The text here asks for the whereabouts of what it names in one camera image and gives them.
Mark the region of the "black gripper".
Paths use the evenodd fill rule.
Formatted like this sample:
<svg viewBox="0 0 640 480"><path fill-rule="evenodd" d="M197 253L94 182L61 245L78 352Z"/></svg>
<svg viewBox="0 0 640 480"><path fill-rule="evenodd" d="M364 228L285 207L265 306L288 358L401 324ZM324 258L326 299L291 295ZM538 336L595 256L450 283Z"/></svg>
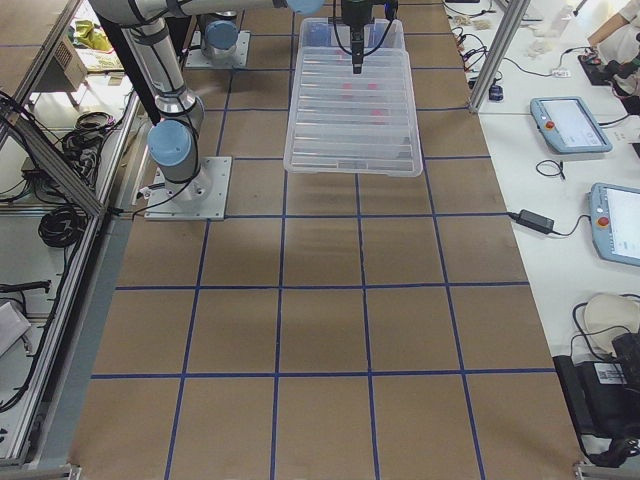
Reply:
<svg viewBox="0 0 640 480"><path fill-rule="evenodd" d="M364 59L364 28L372 21L373 7L378 1L372 0L342 0L340 2L341 16L337 18L337 2L332 4L332 16L328 18L329 24L334 28L334 35L339 48L344 53L350 53L341 42L337 31L339 22L349 27L350 45L356 47L351 51L352 69L354 74L362 73Z"/></svg>

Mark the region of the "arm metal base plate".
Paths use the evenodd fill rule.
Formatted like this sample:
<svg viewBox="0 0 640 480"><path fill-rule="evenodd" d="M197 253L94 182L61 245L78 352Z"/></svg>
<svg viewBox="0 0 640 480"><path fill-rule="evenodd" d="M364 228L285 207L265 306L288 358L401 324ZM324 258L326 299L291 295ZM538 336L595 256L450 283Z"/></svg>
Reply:
<svg viewBox="0 0 640 480"><path fill-rule="evenodd" d="M231 157L202 157L199 174L183 189L183 186L167 183L159 168L154 185L144 198L148 209L144 218L151 221L223 220L226 213Z"/></svg>
<svg viewBox="0 0 640 480"><path fill-rule="evenodd" d="M248 59L250 32L239 32L236 44L230 49L217 49L202 43L199 31L194 33L185 64L186 69L235 70L245 69Z"/></svg>

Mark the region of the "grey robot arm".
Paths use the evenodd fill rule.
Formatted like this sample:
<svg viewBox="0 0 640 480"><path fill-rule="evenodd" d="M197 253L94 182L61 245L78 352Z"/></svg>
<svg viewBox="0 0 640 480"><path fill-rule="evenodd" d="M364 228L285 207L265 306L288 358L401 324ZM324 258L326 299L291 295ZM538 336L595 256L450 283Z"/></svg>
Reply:
<svg viewBox="0 0 640 480"><path fill-rule="evenodd" d="M132 51L137 68L147 87L154 94L154 102L162 124L169 131L183 136L187 153L177 166L190 166L182 177L170 176L169 167L160 166L165 181L180 196L200 175L197 144L204 115L201 99L186 86L174 49L167 18L190 18L226 11L288 8L300 15L317 12L321 1L93 1L95 13L114 24L124 35Z"/></svg>
<svg viewBox="0 0 640 480"><path fill-rule="evenodd" d="M230 54L235 49L239 37L237 18L238 12L235 10L198 16L200 50L205 57L213 60L221 55Z"/></svg>

